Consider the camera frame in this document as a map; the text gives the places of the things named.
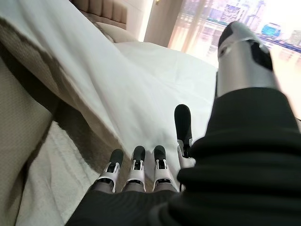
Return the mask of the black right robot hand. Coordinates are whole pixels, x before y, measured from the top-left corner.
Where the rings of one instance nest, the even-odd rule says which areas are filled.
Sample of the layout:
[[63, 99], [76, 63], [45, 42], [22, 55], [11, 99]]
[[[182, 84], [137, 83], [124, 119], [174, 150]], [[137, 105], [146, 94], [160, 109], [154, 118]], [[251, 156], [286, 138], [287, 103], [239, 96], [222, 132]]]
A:
[[276, 82], [269, 50], [243, 23], [232, 22], [218, 43], [216, 92], [205, 136], [190, 145], [188, 108], [175, 111], [180, 156], [195, 159], [168, 184], [165, 151], [153, 193], [109, 194], [98, 179], [69, 226], [298, 226], [301, 223], [301, 133]]

